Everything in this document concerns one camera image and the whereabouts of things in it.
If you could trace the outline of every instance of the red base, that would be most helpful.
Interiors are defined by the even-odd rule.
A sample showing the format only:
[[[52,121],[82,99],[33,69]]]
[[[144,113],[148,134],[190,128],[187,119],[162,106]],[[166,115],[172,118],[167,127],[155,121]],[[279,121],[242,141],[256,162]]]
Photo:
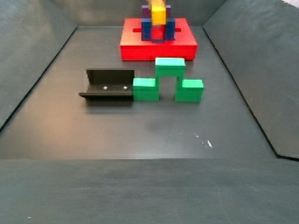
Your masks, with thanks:
[[[142,41],[142,19],[127,18],[120,40],[122,60],[155,60],[158,57],[194,60],[198,43],[186,18],[175,19],[175,41],[162,44]]]

